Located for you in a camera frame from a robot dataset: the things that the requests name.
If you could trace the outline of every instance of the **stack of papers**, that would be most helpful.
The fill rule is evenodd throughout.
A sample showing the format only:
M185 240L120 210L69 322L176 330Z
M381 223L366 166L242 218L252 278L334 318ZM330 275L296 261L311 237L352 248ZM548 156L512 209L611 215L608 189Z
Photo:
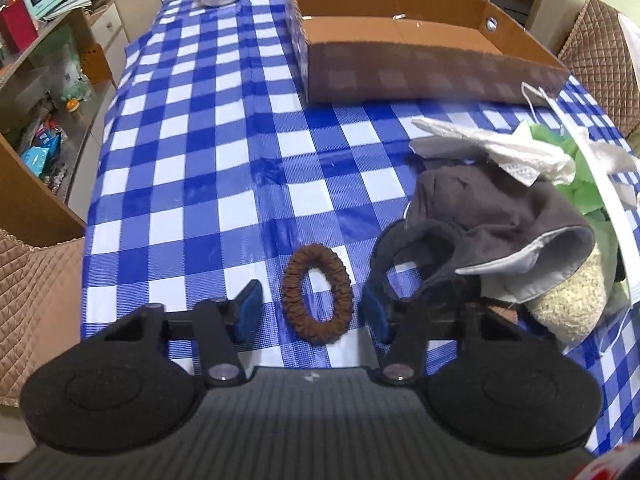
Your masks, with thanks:
M64 14L65 12L69 12L72 9L79 9L80 7L89 7L91 5L91 0L67 0L63 2L56 9L52 10L49 14L43 17L43 20L53 20L57 18L60 14Z

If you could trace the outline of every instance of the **drawer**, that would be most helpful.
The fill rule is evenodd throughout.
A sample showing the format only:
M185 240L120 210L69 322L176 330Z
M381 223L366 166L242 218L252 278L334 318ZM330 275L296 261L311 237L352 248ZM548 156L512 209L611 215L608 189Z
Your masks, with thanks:
M115 4L111 4L91 26L91 32L94 35L96 43L100 43L102 48L106 49L111 38L114 37L121 26L122 22L120 21L118 9Z
M124 29L122 28L115 40L113 40L113 43L109 46L107 52L104 54L104 57L107 59L107 63L109 64L109 68L111 68L111 73L113 74L113 80L115 81L116 86L120 82L124 65L127 62L127 56L124 54L124 48L128 44L129 40L127 40L127 37L124 34Z
M104 116L109 109L109 105L111 105L111 101L113 100L115 93L116 89L110 84L109 89L104 96L104 100L102 101L102 105L100 106L100 110L98 111L98 115L95 117L94 126L91 128L91 134L94 136L95 142L100 145L102 145L102 140L104 138Z

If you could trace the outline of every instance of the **screw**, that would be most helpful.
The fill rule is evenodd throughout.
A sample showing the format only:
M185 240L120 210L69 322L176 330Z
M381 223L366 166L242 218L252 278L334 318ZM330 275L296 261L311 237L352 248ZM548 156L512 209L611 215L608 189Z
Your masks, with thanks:
M391 379L393 381L405 381L407 379L411 379L415 372L414 370L402 363L393 363L385 366L385 369L382 371L387 379Z
M489 32L495 32L495 29L498 28L498 20L495 18L487 18L486 19L486 30Z
M220 363L209 368L209 377L217 381L230 381L238 377L240 369L229 363Z

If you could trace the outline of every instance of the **gray ribbed plastic surface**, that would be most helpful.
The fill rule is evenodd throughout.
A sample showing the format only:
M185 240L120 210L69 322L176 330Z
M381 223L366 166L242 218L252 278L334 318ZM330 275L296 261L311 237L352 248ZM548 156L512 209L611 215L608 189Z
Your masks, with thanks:
M410 391L361 368L259 368L249 383L211 390L166 440L111 457L41 446L8 480L567 480L583 449L508 458L463 444Z

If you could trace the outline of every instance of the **cabinet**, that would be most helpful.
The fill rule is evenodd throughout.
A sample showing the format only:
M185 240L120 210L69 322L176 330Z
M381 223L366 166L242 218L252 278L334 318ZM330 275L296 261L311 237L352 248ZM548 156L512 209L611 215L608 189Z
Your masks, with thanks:
M114 79L120 79L127 40L115 5L93 20L85 16L84 10L73 9L42 25L32 45L5 60L0 67L0 95L12 94L14 78L33 69L29 58L33 49L52 31L65 25L71 29L78 50L100 43L116 73ZM0 135L0 228L33 246L55 245L84 235L104 114L114 92L111 82L98 83L94 85L94 95L82 102L79 117L72 117L64 109L56 111L54 118L68 135L60 155L67 171L57 194L28 170L4 135Z

